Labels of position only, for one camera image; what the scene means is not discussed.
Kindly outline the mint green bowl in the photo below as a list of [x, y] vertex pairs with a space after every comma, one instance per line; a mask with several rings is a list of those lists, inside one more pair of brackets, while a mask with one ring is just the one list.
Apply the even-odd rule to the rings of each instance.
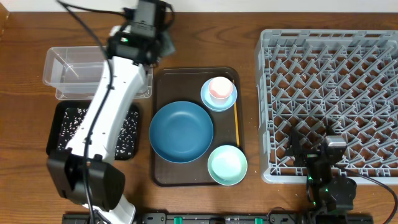
[[217, 147], [208, 158], [208, 172], [211, 178], [225, 186], [240, 183], [248, 171], [248, 161], [237, 147], [223, 145]]

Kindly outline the dark blue plate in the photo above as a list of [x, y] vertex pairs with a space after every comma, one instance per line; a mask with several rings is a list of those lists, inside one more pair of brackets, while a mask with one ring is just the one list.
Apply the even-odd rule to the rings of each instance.
[[189, 101], [175, 101], [163, 106], [152, 118], [150, 144], [162, 159], [183, 164], [200, 158], [214, 136], [210, 115]]

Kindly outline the white rice pile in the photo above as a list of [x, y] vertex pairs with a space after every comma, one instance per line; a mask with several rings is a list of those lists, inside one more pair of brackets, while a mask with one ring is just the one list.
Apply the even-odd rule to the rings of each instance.
[[[58, 135], [56, 147], [58, 151], [66, 149], [67, 142], [80, 127], [86, 111], [86, 108], [67, 108], [65, 110]], [[134, 157], [138, 122], [139, 112], [134, 108], [125, 117], [116, 141], [115, 159], [117, 161], [126, 161]]]

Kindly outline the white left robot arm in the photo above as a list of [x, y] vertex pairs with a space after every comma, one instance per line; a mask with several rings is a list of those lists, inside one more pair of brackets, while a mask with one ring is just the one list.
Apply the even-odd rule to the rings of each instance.
[[47, 159], [58, 194], [87, 207], [90, 223], [96, 217], [106, 223], [134, 221], [135, 206], [123, 194], [125, 175], [113, 165], [116, 142], [147, 68], [175, 51], [169, 36], [175, 20], [171, 4], [139, 1], [123, 17], [124, 23], [100, 47], [104, 69], [80, 127], [64, 150]]

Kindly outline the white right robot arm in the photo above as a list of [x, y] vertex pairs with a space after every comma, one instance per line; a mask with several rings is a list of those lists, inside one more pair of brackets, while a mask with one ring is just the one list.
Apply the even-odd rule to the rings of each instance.
[[347, 149], [343, 136], [328, 131], [318, 144], [305, 148], [301, 145], [300, 133], [293, 129], [285, 155], [294, 158], [294, 165], [307, 169], [308, 198], [315, 203], [317, 212], [325, 215], [344, 214], [354, 208], [356, 182], [345, 176], [334, 176], [332, 167]]

